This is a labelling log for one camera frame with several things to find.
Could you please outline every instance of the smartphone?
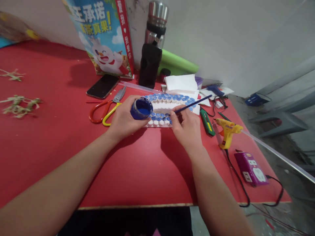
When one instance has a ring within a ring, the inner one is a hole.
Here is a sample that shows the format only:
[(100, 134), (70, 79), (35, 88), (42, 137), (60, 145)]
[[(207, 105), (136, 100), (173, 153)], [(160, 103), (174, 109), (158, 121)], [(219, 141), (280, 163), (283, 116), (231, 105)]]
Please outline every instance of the smartphone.
[(118, 84), (119, 78), (112, 75), (104, 75), (97, 81), (87, 92), (88, 96), (97, 98), (97, 99), (105, 99), (114, 87)]

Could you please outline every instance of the cartoon character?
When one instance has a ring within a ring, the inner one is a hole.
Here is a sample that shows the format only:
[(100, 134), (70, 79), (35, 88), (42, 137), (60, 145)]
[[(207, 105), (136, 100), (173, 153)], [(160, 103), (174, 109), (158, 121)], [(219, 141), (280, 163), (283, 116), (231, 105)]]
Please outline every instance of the cartoon character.
[(129, 70), (122, 65), (122, 55), (113, 52), (109, 47), (100, 44), (100, 38), (91, 39), (93, 43), (92, 51), (94, 54), (94, 61), (99, 65), (101, 70), (112, 74), (128, 74)]

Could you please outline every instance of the green paper roll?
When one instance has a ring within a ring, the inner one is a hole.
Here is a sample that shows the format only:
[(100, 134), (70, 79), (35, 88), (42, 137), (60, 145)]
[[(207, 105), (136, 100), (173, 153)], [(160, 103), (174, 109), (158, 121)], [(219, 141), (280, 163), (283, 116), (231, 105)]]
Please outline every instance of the green paper roll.
[(171, 71), (171, 75), (195, 74), (199, 70), (199, 66), (179, 57), (165, 49), (162, 50), (162, 59), (158, 68), (158, 74), (163, 68)]

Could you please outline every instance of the green box cutter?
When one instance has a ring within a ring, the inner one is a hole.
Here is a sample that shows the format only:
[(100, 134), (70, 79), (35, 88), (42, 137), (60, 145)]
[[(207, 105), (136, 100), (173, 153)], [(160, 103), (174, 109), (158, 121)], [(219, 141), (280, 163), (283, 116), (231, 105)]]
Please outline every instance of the green box cutter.
[(202, 123), (204, 126), (204, 129), (206, 130), (206, 133), (210, 134), (211, 136), (215, 136), (215, 131), (213, 130), (213, 127), (210, 123), (209, 117), (207, 115), (207, 112), (205, 110), (200, 109), (200, 116), (202, 119)]

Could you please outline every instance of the yellow scissors handle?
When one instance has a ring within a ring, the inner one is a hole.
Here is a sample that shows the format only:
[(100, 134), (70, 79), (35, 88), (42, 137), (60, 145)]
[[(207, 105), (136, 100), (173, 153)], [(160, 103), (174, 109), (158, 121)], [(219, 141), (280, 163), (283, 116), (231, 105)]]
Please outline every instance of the yellow scissors handle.
[(107, 119), (114, 113), (114, 111), (116, 111), (117, 107), (120, 105), (121, 103), (117, 103), (116, 106), (104, 117), (103, 119), (103, 125), (104, 126), (111, 126), (111, 124), (106, 123)]

